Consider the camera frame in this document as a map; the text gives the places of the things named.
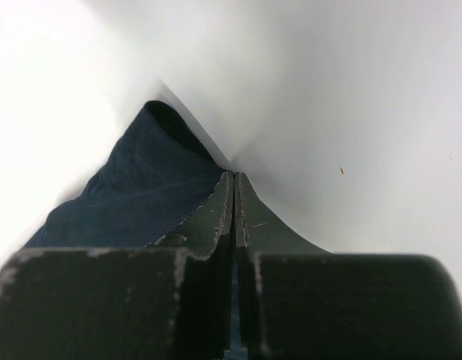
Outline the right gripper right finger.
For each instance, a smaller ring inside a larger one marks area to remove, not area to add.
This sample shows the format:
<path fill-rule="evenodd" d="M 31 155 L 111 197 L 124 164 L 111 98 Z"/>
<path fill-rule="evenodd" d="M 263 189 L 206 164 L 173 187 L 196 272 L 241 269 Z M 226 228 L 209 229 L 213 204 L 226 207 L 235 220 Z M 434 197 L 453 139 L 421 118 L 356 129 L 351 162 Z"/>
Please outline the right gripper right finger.
<path fill-rule="evenodd" d="M 462 359 L 462 306 L 439 261 L 329 253 L 235 174 L 241 343 L 250 359 Z"/>

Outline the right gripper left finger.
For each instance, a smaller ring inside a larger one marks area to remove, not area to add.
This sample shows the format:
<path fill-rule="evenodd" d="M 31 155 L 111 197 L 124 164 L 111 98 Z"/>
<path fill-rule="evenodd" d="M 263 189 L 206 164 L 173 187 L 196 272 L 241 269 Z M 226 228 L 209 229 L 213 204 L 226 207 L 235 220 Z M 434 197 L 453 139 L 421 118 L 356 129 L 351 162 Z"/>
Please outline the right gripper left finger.
<path fill-rule="evenodd" d="M 141 248 L 25 248 L 0 271 L 0 359 L 222 359 L 233 174 Z"/>

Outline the navy jersey tank top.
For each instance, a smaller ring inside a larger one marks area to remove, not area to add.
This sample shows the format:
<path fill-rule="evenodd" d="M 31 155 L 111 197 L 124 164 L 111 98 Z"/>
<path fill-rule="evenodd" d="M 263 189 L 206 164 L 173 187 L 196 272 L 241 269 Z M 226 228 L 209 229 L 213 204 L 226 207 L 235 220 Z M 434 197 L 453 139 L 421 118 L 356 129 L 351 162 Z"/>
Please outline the navy jersey tank top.
<path fill-rule="evenodd" d="M 212 195 L 223 172 L 184 119 L 151 100 L 82 193 L 53 209 L 26 247 L 151 245 Z"/>

